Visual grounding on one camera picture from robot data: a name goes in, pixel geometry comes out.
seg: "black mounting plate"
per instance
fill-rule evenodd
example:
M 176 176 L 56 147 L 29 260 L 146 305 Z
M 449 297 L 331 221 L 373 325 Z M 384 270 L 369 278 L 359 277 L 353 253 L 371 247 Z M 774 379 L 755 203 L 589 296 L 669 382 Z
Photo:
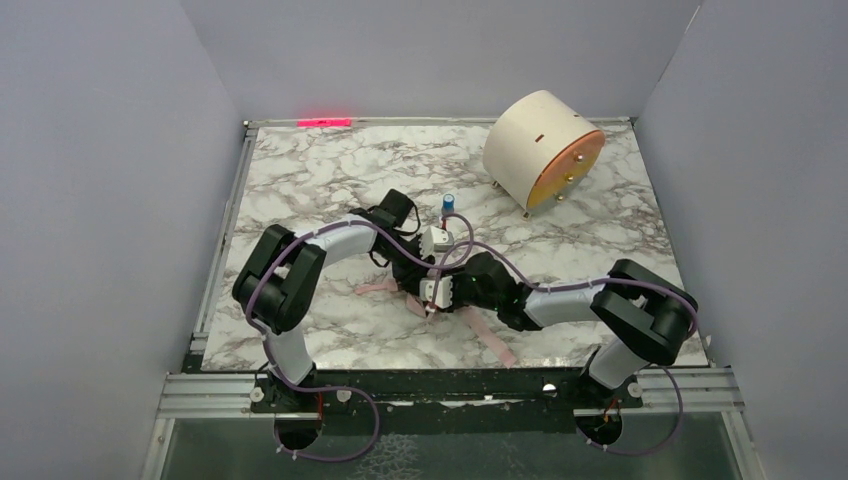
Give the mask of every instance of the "black mounting plate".
M 573 411 L 604 408 L 608 401 L 590 401 L 571 393 L 582 368 L 433 369 L 433 370 L 319 370 L 309 386 L 351 386 L 368 392 L 378 402 L 382 433 L 447 434 L 538 431 L 575 433 Z M 627 393 L 631 377 L 615 391 L 623 408 L 642 401 Z M 543 394 L 552 384 L 556 396 Z M 316 394 L 299 394 L 278 379 L 260 378 L 265 398 L 251 404 L 253 413 L 316 412 Z M 508 403 L 474 404 L 492 400 Z M 373 412 L 359 395 L 341 402 L 333 392 L 322 395 L 325 428 L 334 435 L 367 435 Z M 444 402 L 460 402 L 451 405 Z

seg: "white wall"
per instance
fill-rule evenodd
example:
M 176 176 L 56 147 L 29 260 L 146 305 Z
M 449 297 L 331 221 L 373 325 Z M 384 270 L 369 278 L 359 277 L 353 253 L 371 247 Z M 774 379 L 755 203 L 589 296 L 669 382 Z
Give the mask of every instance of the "white wall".
M 241 115 L 638 115 L 700 0 L 182 0 Z
M 0 478 L 137 478 L 243 134 L 176 0 L 0 2 Z
M 771 480 L 848 471 L 846 14 L 705 0 L 636 125 Z

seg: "cylindrical container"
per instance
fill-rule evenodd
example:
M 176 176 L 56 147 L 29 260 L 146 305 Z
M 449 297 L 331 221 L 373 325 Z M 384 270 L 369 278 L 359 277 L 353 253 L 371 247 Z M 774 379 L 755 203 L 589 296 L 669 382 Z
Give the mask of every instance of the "cylindrical container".
M 592 168 L 604 134 L 547 90 L 509 107 L 492 126 L 483 166 L 526 211 L 576 185 Z

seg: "glass panel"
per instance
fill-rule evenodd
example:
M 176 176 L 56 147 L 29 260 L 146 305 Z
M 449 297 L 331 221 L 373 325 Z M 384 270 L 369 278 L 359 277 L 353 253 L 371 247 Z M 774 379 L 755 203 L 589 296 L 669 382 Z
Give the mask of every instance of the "glass panel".
M 616 443 L 645 448 L 674 424 L 671 415 L 631 415 Z M 369 454 L 323 464 L 275 453 L 269 420 L 179 420 L 165 479 L 739 479 L 720 414 L 688 414 L 677 442 L 655 455 L 623 458 L 601 453 L 579 435 L 534 432 L 384 435 Z M 362 437 L 323 436 L 310 451 L 340 454 Z

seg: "marble surface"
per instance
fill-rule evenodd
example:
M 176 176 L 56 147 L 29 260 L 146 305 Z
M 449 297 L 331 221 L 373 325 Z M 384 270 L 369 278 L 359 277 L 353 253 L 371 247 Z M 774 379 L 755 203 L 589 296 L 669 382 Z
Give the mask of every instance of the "marble surface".
M 260 339 L 231 298 L 233 281 L 262 231 L 272 223 L 311 229 L 351 208 L 379 203 L 390 188 L 412 198 L 421 220 L 434 224 L 441 197 L 456 196 L 457 212 L 475 235 L 504 252 L 534 281 L 571 282 L 603 276 L 628 257 L 672 283 L 680 276 L 631 126 L 601 123 L 607 144 L 567 201 L 533 217 L 483 169 L 487 126 L 367 126 L 347 129 L 262 128 L 257 137 L 221 295 L 203 359 L 204 370 L 252 370 L 266 359 Z M 414 228 L 414 221 L 406 227 Z M 464 238 L 459 222 L 449 225 Z M 307 348 L 319 368 L 498 367 L 497 358 L 455 314 L 422 319 L 407 311 L 405 294 L 357 296 L 362 284 L 388 274 L 367 256 L 323 271 L 303 321 Z M 518 357 L 516 367 L 581 366 L 612 338 L 600 322 L 563 323 L 516 332 L 494 314 L 488 325 Z M 678 365 L 706 365 L 700 339 L 683 346 Z

